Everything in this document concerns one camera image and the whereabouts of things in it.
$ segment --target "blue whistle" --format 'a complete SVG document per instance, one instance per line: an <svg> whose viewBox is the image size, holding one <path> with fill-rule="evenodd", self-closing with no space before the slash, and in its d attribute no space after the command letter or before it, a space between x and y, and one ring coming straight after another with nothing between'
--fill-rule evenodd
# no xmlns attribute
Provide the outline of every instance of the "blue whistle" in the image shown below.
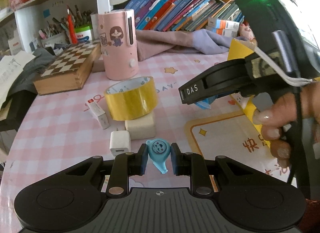
<svg viewBox="0 0 320 233"><path fill-rule="evenodd" d="M148 152L153 164L158 170L165 174L168 172L165 161L170 154L170 144L161 138L146 141Z"/></svg>

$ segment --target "pen holder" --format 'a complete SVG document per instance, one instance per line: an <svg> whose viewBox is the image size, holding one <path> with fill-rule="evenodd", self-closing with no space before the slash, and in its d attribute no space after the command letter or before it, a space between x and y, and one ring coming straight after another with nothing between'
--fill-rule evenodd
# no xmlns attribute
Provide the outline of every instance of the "pen holder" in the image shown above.
<svg viewBox="0 0 320 233"><path fill-rule="evenodd" d="M107 77L116 81L133 77L139 70L134 11L113 10L99 14L98 19Z"/></svg>
<svg viewBox="0 0 320 233"><path fill-rule="evenodd" d="M41 40L42 47L47 48L47 47L52 47L54 48L54 44L68 44L66 40L66 33L61 32L57 35L54 35L50 38L47 38L45 40Z"/></svg>

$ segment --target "fingernail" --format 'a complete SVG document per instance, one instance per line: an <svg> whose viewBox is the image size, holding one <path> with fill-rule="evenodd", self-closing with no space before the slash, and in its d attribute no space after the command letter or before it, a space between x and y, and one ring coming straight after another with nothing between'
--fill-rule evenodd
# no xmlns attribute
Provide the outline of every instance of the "fingernail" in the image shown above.
<svg viewBox="0 0 320 233"><path fill-rule="evenodd" d="M290 149L289 148L279 148L277 151L279 157L284 159L289 159L290 157Z"/></svg>
<svg viewBox="0 0 320 233"><path fill-rule="evenodd" d="M278 164L281 168L288 167L288 161L286 159L278 159Z"/></svg>
<svg viewBox="0 0 320 233"><path fill-rule="evenodd" d="M263 112L255 112L252 117L252 122L255 125L261 125L265 123L266 120L269 120L272 117L272 112L270 110L265 110Z"/></svg>
<svg viewBox="0 0 320 233"><path fill-rule="evenodd" d="M271 139L278 139L280 137L280 132L279 132L278 128L277 129L266 129L266 133Z"/></svg>

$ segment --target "chess board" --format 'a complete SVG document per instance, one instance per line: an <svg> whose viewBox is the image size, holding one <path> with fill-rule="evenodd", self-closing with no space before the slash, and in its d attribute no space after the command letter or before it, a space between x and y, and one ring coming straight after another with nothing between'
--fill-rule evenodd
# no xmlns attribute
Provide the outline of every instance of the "chess board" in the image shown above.
<svg viewBox="0 0 320 233"><path fill-rule="evenodd" d="M70 46L45 70L41 77L52 77L78 70L99 43L100 41L96 40Z"/></svg>
<svg viewBox="0 0 320 233"><path fill-rule="evenodd" d="M70 46L33 81L39 95L81 89L93 62L101 55L100 41Z"/></svg>

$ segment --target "finger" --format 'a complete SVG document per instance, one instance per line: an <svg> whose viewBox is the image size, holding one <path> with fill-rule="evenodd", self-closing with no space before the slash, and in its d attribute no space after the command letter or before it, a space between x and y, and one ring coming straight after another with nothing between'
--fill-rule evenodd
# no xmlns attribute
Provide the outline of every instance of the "finger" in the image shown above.
<svg viewBox="0 0 320 233"><path fill-rule="evenodd" d="M302 115L304 118L310 117L312 114L314 114L314 93L315 86L313 85L303 88L301 92ZM252 121L255 124L281 127L296 120L296 118L297 109L295 98L292 93L288 93L280 97L269 110L265 110L261 113L256 112L253 115Z"/></svg>
<svg viewBox="0 0 320 233"><path fill-rule="evenodd" d="M288 159L278 159L278 164L281 168L287 168L290 165Z"/></svg>
<svg viewBox="0 0 320 233"><path fill-rule="evenodd" d="M282 131L279 128L274 128L271 126L262 126L261 135L263 139L267 141L276 140L281 137Z"/></svg>
<svg viewBox="0 0 320 233"><path fill-rule="evenodd" d="M273 157L278 159L289 159L291 153L290 145L282 140L271 141L270 152Z"/></svg>

